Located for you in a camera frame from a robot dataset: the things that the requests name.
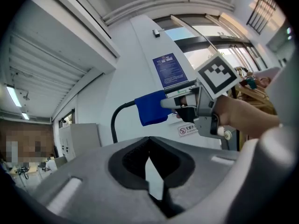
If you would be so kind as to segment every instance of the fluorescent light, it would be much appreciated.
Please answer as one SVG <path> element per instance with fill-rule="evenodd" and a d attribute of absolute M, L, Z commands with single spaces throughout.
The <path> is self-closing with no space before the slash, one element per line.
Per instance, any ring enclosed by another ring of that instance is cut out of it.
<path fill-rule="evenodd" d="M 26 113 L 22 113 L 24 119 L 29 119 L 28 115 Z"/>
<path fill-rule="evenodd" d="M 6 88 L 7 88 L 7 90 L 8 90 L 8 93 L 9 93 L 11 99 L 13 100 L 14 104 L 15 104 L 16 106 L 18 106 L 18 107 L 22 107 L 22 105 L 20 104 L 20 102 L 19 102 L 19 100 L 18 100 L 18 97 L 17 97 L 17 95 L 16 95 L 16 93 L 15 93 L 14 88 L 13 88 L 13 87 L 10 87 L 10 86 L 7 86 Z"/>

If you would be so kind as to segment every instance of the blue sign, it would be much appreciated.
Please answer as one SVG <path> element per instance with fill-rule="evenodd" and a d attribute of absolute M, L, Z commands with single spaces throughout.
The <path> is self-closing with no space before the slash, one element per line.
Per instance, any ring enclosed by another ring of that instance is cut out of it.
<path fill-rule="evenodd" d="M 188 81 L 173 53 L 153 59 L 163 88 Z"/>

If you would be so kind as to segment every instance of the person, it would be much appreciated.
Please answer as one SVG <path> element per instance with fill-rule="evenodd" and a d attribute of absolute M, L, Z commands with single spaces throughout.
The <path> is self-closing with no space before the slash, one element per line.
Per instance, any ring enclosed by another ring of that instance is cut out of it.
<path fill-rule="evenodd" d="M 46 162 L 46 170 L 51 170 L 52 172 L 55 172 L 57 170 L 57 166 L 54 159 L 51 159 L 51 157 L 54 158 L 54 155 L 51 154 L 50 158 L 48 158 L 48 161 Z"/>
<path fill-rule="evenodd" d="M 181 104 L 187 104 L 185 96 L 181 98 Z M 251 138 L 260 138 L 266 130 L 279 126 L 277 115 L 267 114 L 245 101 L 224 95 L 218 97 L 214 112 L 219 117 L 220 126 L 232 126 Z"/>

